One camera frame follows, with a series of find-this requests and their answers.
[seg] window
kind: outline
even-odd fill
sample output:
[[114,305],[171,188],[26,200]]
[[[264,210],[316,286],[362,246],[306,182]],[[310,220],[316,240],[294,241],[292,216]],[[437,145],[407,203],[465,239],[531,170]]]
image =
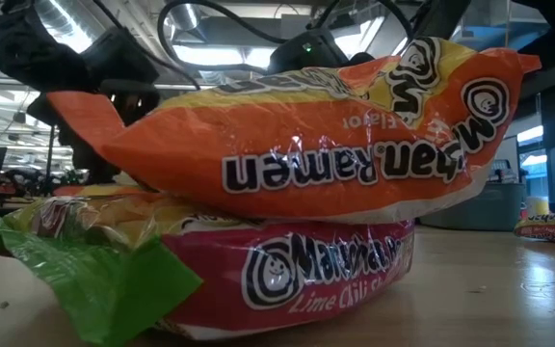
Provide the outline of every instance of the window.
[[547,156],[545,149],[536,149],[519,154],[519,166],[526,171],[526,193],[528,197],[548,196]]
[[515,1],[510,2],[510,8],[500,3],[472,1],[451,40],[478,51],[503,46],[519,50],[549,30],[539,11]]
[[520,146],[527,146],[543,141],[543,126],[538,125],[517,134],[517,142]]

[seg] ceiling light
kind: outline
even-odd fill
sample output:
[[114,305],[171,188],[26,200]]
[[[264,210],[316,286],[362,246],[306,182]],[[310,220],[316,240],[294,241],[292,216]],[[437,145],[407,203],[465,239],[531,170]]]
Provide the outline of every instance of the ceiling light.
[[455,27],[453,34],[451,34],[451,40],[457,39],[456,35],[460,34],[461,32],[462,32],[462,25],[458,25],[457,27]]
[[45,131],[50,131],[51,126],[46,124],[45,122],[40,121],[40,120],[36,120],[35,118],[33,118],[29,115],[27,115],[25,118],[26,118],[25,123],[36,127],[37,128],[36,130],[44,131],[44,132]]
[[185,4],[185,10],[188,13],[188,16],[190,16],[190,21],[192,24],[192,28],[188,29],[194,29],[198,26],[198,16],[197,16],[197,11],[195,11],[195,9],[192,7],[192,5],[190,4]]
[[[6,147],[12,150],[36,150],[36,151],[48,151],[48,146],[0,146]],[[53,147],[53,151],[59,152],[72,152],[71,147]]]
[[51,157],[53,160],[70,160],[72,158],[71,155],[57,155],[53,154]]
[[367,28],[367,31],[364,32],[365,34],[363,34],[363,38],[361,39],[361,44],[359,47],[361,52],[367,51],[367,48],[370,47],[372,40],[376,37],[376,34],[378,34],[378,31],[381,29],[381,25],[383,25],[383,22],[384,17],[377,17],[372,21],[372,24],[369,26],[369,28]]
[[524,141],[528,141],[528,140],[532,140],[534,138],[538,138],[540,136],[543,136],[543,126],[539,125],[539,126],[535,126],[533,128],[530,128],[526,131],[522,131],[519,134],[517,134],[517,141],[519,143],[524,142]]
[[253,48],[246,57],[246,64],[266,68],[269,66],[271,54],[275,50],[275,48]]
[[83,29],[74,21],[74,18],[69,15],[69,13],[64,10],[64,8],[59,5],[54,0],[49,0],[49,2],[53,5],[57,11],[67,20],[69,25],[72,27],[72,34],[71,35],[58,35],[59,33],[55,30],[47,28],[46,31],[50,34],[57,42],[63,43],[70,48],[72,48],[75,52],[80,53],[85,49],[89,48],[92,45],[92,40],[85,34]]
[[408,38],[403,38],[400,41],[400,43],[398,43],[397,46],[395,46],[395,49],[393,49],[393,52],[391,53],[391,55],[397,55],[398,53],[400,53],[400,51],[402,50],[402,48],[404,48],[408,40],[409,40]]
[[[223,6],[227,10],[237,13],[237,15],[243,18],[280,18],[282,14],[310,16],[312,12],[312,7],[309,5],[291,4],[294,10],[291,6],[286,5],[278,8],[279,1],[276,1],[273,4],[254,4],[253,1],[246,1],[245,4],[231,4],[224,2]],[[209,8],[203,8],[202,11],[209,16],[225,16],[223,13],[219,13]]]
[[4,168],[6,169],[25,169],[27,165],[20,165],[20,164],[4,164]]
[[531,155],[528,158],[526,158],[526,160],[524,160],[523,163],[521,163],[521,166],[529,166],[529,165],[537,165],[537,164],[542,164],[542,163],[546,163],[547,162],[547,155]]
[[179,58],[186,63],[210,66],[243,63],[243,57],[236,48],[193,48],[181,45],[175,45],[173,48]]
[[383,24],[384,17],[368,20],[359,25],[358,34],[335,38],[335,44],[351,58],[358,52],[365,52]]

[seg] maruchan logo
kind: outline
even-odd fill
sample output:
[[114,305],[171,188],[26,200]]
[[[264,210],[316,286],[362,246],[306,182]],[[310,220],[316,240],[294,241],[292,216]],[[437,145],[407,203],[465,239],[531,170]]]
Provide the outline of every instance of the maruchan logo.
[[423,38],[413,40],[395,69],[385,75],[391,87],[391,111],[407,125],[421,118],[423,94],[440,81],[438,61],[440,41]]
[[462,101],[468,118],[457,123],[452,131],[463,150],[477,153],[497,137],[498,127],[511,114],[509,89],[496,78],[475,79],[462,88]]
[[361,274],[386,272],[397,259],[402,241],[385,237],[325,243],[299,234],[270,239],[251,248],[242,272],[242,292],[254,309],[280,307],[306,285],[354,280]]

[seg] black cable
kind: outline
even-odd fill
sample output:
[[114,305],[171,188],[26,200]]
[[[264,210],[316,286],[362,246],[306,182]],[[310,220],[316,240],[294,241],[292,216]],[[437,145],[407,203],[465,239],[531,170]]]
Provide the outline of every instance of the black cable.
[[[96,6],[102,10],[104,12],[104,14],[106,14],[106,16],[113,22],[113,24],[115,24],[116,27],[122,29],[122,30],[127,30],[127,28],[125,28],[121,22],[119,22],[117,20],[117,18],[113,15],[113,13],[111,13],[111,11],[104,5],[104,3],[102,3],[100,0],[93,0],[93,2],[96,4]],[[154,63],[165,67],[173,72],[175,72],[176,74],[179,74],[181,76],[183,76],[183,78],[185,78],[187,81],[189,81],[194,88],[196,88],[197,91],[200,91],[200,85],[198,84],[197,80],[194,79],[194,77],[190,76],[190,74],[188,74],[187,72],[185,72],[184,70],[182,70],[179,67],[174,66],[173,64],[167,63],[165,61],[163,61],[162,59],[156,57],[155,55],[153,55],[151,52],[149,52],[146,48],[144,48],[138,41],[131,39],[130,42],[132,42],[137,49],[139,49],[143,54],[145,54],[150,60],[152,60]]]
[[113,13],[104,5],[100,0],[93,0],[95,5],[106,14],[106,16],[115,24],[116,27],[123,29],[123,25],[119,20],[113,15]]
[[391,0],[377,0],[377,1],[381,3],[383,6],[385,6],[386,9],[389,10],[393,15],[395,15],[397,20],[404,28],[404,31],[406,32],[406,37],[408,38],[408,41],[405,45],[406,47],[414,38],[414,32],[412,31],[412,26],[410,25],[409,19],[406,18],[402,10],[400,10],[400,8],[397,7],[397,5],[395,5],[393,1]]
[[166,4],[164,6],[162,11],[160,11],[160,15],[158,16],[158,28],[163,26],[164,21],[166,20],[166,16],[169,14],[169,12],[172,9],[174,9],[175,7],[177,7],[179,5],[185,5],[185,4],[201,5],[201,6],[213,9],[213,10],[219,12],[219,13],[222,13],[223,15],[227,16],[228,18],[236,21],[237,24],[241,25],[242,27],[244,27],[246,30],[248,30],[252,34],[254,34],[254,35],[256,35],[256,36],[258,36],[258,37],[260,37],[264,40],[267,40],[269,42],[273,42],[273,43],[277,43],[277,44],[282,44],[282,43],[287,42],[286,39],[276,38],[274,36],[271,36],[271,35],[269,35],[265,32],[262,32],[262,31],[260,31],[256,28],[254,28],[247,21],[243,20],[239,15],[235,14],[234,12],[225,8],[224,6],[212,3],[211,1],[207,1],[207,0],[173,0],[173,1],[169,2],[168,4]]
[[339,4],[339,1],[340,0],[333,0],[333,2],[327,6],[327,8],[323,11],[323,14],[321,14],[320,18],[318,18],[316,24],[312,27],[313,29],[322,28],[323,25],[325,25],[325,22],[329,19],[330,14],[333,12],[337,4]]
[[[25,107],[25,102],[27,102],[27,98],[29,97],[29,87],[27,87],[27,89],[25,90],[25,97],[23,98],[22,102],[20,103],[20,105],[18,105],[18,108],[16,109],[16,112],[14,112],[14,115],[21,112],[23,107]],[[10,123],[8,123],[8,125],[6,126],[6,128],[0,133],[0,139],[2,136],[4,136],[4,134],[6,134],[6,131],[8,131],[8,129],[10,129],[10,127],[14,124],[14,119],[10,120]]]
[[160,40],[160,44],[162,44],[162,47],[166,50],[166,52],[168,53],[168,55],[171,57],[171,59],[173,59],[176,63],[188,67],[188,68],[192,68],[192,69],[196,69],[196,70],[202,70],[202,71],[227,71],[227,70],[245,70],[245,71],[252,71],[252,72],[256,72],[262,75],[267,74],[267,71],[263,68],[260,67],[254,67],[248,64],[225,64],[225,65],[215,65],[215,66],[206,66],[206,65],[200,65],[200,64],[193,64],[193,63],[189,63],[189,62],[185,62],[182,61],[176,54],[176,52],[174,51],[174,48],[172,47],[172,44],[166,39],[166,34],[164,33],[164,22],[166,21],[167,16],[169,15],[169,13],[171,12],[171,10],[177,6],[180,5],[184,5],[184,4],[195,4],[195,5],[202,5],[202,6],[206,6],[210,9],[213,9],[219,13],[224,14],[225,16],[227,16],[228,18],[236,21],[239,25],[243,26],[245,29],[247,29],[248,31],[250,31],[251,33],[259,36],[260,38],[264,39],[264,40],[268,40],[274,43],[285,43],[287,42],[287,40],[285,39],[280,39],[280,38],[276,38],[273,37],[269,34],[266,34],[256,28],[254,28],[253,26],[251,26],[248,22],[246,22],[245,20],[241,19],[241,17],[239,17],[237,14],[231,12],[229,9],[226,9],[225,7],[218,5],[218,4],[214,4],[210,1],[206,1],[206,0],[174,0],[169,2],[168,4],[166,4],[164,6],[164,8],[160,11],[160,14],[158,16],[158,39]]
[[423,18],[430,12],[430,8],[432,7],[432,0],[426,0],[419,8],[416,10],[416,13],[410,19],[410,24],[412,25],[412,31],[416,32],[421,23],[423,22]]
[[[333,2],[329,4],[327,9],[323,12],[321,17],[318,19],[318,22],[316,22],[316,25],[314,25],[314,29],[320,28],[325,24],[327,19],[329,19],[331,12],[333,12],[333,10],[335,9],[339,1],[340,0],[333,0]],[[410,25],[410,21],[406,18],[402,10],[400,10],[400,8],[397,7],[397,5],[395,5],[395,3],[391,0],[377,0],[377,1],[381,5],[385,6],[390,13],[395,15],[397,20],[404,28],[404,31],[406,32],[406,37],[408,38],[408,42],[412,41],[412,38],[414,37],[414,32],[412,31],[412,26]]]
[[290,5],[290,4],[281,3],[281,4],[277,5],[276,11],[274,12],[274,18],[278,15],[279,9],[281,9],[281,8],[284,7],[284,6],[289,7],[289,8],[290,8],[292,11],[294,11],[296,14],[300,15],[300,14],[299,14],[299,11],[297,11],[297,9],[295,9],[294,6],[292,6],[292,5]]

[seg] wooden table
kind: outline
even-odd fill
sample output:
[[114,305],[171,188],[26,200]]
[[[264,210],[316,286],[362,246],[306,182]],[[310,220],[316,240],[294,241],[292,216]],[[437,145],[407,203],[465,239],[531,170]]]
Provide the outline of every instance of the wooden table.
[[[79,346],[53,294],[0,258],[0,346]],[[198,346],[148,333],[134,346]],[[326,322],[211,346],[554,346],[555,244],[510,233],[417,229],[412,270]]]

